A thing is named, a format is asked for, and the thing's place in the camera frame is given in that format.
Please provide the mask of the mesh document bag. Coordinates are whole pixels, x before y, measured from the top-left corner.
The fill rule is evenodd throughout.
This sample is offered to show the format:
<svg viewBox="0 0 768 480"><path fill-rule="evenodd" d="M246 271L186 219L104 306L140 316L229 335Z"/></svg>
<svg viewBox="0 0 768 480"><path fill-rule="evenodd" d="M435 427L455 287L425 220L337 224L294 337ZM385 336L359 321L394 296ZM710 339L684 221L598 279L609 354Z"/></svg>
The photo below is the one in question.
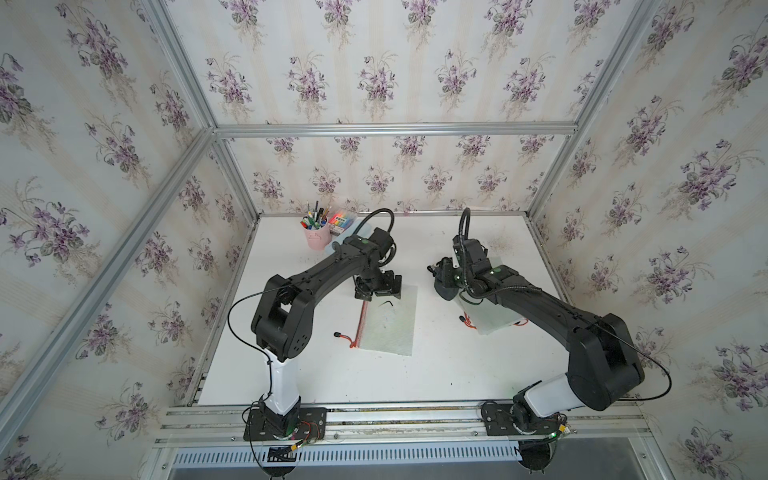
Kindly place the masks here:
<svg viewBox="0 0 768 480"><path fill-rule="evenodd" d="M462 310L459 316L460 321L480 335L487 336L512 326L522 327L529 322L528 319L513 310L493 304L488 299L467 302L461 296L457 296L454 302Z"/></svg>
<svg viewBox="0 0 768 480"><path fill-rule="evenodd" d="M405 285L401 297L364 301L354 337L335 332L349 348L410 357L413 352L418 288Z"/></svg>

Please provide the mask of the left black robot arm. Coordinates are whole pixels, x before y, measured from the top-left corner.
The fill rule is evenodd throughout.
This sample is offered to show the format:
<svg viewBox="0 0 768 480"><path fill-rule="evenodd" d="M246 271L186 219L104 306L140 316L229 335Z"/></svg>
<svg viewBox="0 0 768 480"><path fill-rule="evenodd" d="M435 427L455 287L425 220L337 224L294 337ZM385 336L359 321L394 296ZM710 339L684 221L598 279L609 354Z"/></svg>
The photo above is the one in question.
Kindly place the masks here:
<svg viewBox="0 0 768 480"><path fill-rule="evenodd" d="M230 315L226 323L235 339L265 357L268 389L252 410L270 426L290 431L299 422L301 397L298 367L293 360L309 344L315 309L329 293L351 279L357 300L401 298L402 276L385 268L397 252L394 225L394 212L379 208L365 216L318 264L288 278L276 274L263 290L233 303L238 306L246 300L259 300L250 326L253 341L235 333Z"/></svg>

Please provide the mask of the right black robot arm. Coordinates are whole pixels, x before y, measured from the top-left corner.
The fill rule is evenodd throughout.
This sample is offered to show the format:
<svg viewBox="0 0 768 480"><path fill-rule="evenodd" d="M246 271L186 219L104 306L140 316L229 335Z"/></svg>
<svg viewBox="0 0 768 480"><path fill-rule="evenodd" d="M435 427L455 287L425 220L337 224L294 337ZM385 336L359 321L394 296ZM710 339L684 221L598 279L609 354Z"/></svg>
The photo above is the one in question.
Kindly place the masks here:
<svg viewBox="0 0 768 480"><path fill-rule="evenodd" d="M646 364L662 364L633 343L625 321L612 313L578 308L519 271L493 264L487 248L471 237L470 225L471 211L464 209L452 240L453 255L430 268L435 291L465 306L490 304L516 313L556 340L568 355L563 373L524 387L506 403L485 401L481 413L488 433L554 441L568 429L568 411L602 412L631 401L631 392L646 379Z"/></svg>

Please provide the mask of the light blue pencil case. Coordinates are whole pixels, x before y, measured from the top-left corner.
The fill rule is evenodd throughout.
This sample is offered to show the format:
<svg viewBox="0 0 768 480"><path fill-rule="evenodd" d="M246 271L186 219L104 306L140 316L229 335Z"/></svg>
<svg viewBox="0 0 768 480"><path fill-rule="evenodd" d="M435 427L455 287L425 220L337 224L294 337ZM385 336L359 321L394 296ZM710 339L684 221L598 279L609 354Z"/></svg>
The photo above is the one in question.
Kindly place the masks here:
<svg viewBox="0 0 768 480"><path fill-rule="evenodd" d="M334 252L334 245L335 244L341 245L347 237L351 236L356 231L356 229L361 223L362 223L362 219L356 218L343 230L340 230L336 227L332 227L330 242L325 246L324 252L326 254L332 254ZM368 238L372 232L373 232L372 225L365 224L360 228L358 235L361 236L362 238Z"/></svg>

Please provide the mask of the colourful marker box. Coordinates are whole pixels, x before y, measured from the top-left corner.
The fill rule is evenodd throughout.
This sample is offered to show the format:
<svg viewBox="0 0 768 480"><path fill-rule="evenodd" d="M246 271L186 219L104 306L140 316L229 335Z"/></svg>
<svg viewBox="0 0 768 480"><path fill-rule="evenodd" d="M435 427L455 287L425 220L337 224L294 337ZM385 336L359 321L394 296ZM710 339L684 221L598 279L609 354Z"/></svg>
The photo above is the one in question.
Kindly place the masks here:
<svg viewBox="0 0 768 480"><path fill-rule="evenodd" d="M357 219L357 214L346 210L338 210L327 220L333 235L341 235L348 230Z"/></svg>

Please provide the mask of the pink pen cup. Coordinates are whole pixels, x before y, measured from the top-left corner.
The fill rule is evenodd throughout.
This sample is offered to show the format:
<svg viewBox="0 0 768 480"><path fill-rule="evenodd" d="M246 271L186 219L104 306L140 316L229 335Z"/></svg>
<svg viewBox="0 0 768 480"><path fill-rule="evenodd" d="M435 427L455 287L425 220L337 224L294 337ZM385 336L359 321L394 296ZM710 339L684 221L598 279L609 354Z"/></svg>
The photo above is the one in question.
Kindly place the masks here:
<svg viewBox="0 0 768 480"><path fill-rule="evenodd" d="M304 234L308 247L315 251L322 251L331 242L329 224L317 229L305 229Z"/></svg>

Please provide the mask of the white ventilation grille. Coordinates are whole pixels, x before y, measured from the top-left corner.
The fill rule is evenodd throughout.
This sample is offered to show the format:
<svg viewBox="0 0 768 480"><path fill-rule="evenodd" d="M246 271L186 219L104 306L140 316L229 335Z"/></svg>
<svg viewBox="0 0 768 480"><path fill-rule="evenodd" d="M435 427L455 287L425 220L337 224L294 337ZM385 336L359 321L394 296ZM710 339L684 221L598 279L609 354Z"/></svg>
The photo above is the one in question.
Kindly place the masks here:
<svg viewBox="0 0 768 480"><path fill-rule="evenodd" d="M236 467L325 467L520 461L516 441L411 442L381 444L318 444L285 454L273 447L184 448L173 469Z"/></svg>

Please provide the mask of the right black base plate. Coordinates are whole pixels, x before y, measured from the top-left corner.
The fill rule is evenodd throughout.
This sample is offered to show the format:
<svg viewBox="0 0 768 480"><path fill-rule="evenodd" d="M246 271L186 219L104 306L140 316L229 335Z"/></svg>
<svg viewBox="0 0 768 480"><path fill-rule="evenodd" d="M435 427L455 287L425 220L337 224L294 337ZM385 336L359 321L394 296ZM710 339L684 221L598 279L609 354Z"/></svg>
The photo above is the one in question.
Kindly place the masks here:
<svg viewBox="0 0 768 480"><path fill-rule="evenodd" d="M480 417L488 436L544 435L557 437L565 431L567 416L554 413L538 417L523 402L486 401L480 406Z"/></svg>

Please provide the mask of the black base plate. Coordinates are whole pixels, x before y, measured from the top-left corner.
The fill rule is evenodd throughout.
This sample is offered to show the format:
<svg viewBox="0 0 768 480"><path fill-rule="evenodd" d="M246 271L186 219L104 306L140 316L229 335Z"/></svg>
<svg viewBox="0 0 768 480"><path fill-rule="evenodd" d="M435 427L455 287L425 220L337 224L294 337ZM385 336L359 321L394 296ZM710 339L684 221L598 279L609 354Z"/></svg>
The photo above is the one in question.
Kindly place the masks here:
<svg viewBox="0 0 768 480"><path fill-rule="evenodd" d="M538 417L523 402L486 401L480 406L480 417L488 436L544 435L557 437L565 431L567 416L554 413Z"/></svg>
<svg viewBox="0 0 768 480"><path fill-rule="evenodd" d="M245 416L244 441L322 440L325 436L328 410L323 407L299 406L286 415L278 415L267 407L249 408Z"/></svg>

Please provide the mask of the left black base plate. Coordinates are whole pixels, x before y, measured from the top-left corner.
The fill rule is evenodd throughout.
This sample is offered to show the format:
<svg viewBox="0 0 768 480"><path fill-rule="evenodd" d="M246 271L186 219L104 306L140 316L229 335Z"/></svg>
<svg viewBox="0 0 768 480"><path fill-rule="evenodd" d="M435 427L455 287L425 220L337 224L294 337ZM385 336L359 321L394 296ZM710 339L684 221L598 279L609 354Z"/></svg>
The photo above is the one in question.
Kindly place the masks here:
<svg viewBox="0 0 768 480"><path fill-rule="evenodd" d="M323 407L299 406L286 415L278 415L267 407L249 408L245 416L244 441L322 440L325 436L328 410Z"/></svg>

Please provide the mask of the aluminium mounting rail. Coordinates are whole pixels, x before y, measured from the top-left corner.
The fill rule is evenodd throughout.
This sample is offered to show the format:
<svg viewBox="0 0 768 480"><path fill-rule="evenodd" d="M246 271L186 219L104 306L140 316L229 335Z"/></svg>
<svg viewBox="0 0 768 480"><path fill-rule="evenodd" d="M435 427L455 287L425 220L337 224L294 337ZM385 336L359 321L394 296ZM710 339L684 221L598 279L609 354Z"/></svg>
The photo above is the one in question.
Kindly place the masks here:
<svg viewBox="0 0 768 480"><path fill-rule="evenodd" d="M475 441L488 437L480 400L394 403L329 403L324 439L319 443L395 443ZM245 444L244 405L172 407L152 430L153 448L223 447ZM566 413L567 440L583 438L648 438L649 424L634 403L603 412L586 408Z"/></svg>

